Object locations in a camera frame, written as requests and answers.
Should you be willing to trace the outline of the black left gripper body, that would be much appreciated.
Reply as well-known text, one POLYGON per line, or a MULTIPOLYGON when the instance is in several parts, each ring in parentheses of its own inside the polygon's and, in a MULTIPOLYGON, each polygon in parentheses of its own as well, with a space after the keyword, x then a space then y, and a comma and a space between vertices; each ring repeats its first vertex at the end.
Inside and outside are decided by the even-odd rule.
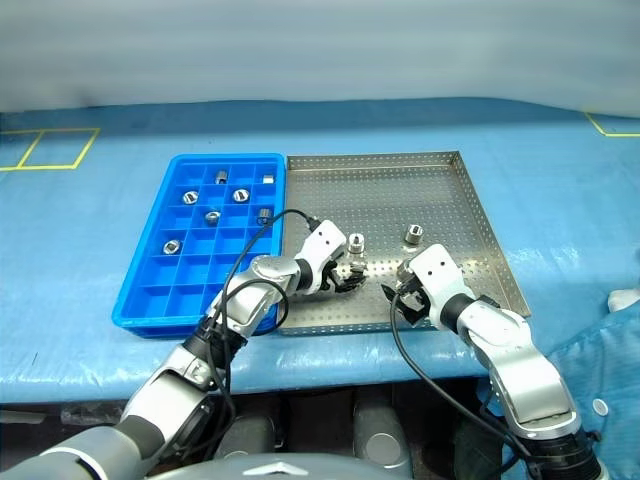
POLYGON ((338 264, 335 260, 329 260, 323 267, 321 285, 319 287, 321 291, 333 290, 335 293, 343 292, 344 283, 336 270, 337 266, 338 264))

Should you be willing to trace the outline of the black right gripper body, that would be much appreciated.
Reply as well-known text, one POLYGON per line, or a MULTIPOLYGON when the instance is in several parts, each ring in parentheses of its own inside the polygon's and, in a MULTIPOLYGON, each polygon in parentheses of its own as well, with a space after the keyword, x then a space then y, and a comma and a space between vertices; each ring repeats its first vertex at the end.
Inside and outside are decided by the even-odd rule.
POLYGON ((422 283, 414 274, 408 274, 399 284, 400 310, 403 315, 428 315, 429 298, 422 283))

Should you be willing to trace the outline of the white gloved hand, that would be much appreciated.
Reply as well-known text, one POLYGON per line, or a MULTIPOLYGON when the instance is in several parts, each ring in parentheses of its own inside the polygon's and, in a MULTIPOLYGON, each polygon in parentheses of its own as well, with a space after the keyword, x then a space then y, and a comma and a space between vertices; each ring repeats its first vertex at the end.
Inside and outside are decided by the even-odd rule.
POLYGON ((611 313, 618 312, 637 303, 639 299, 639 288, 614 290, 608 296, 608 309, 611 313))

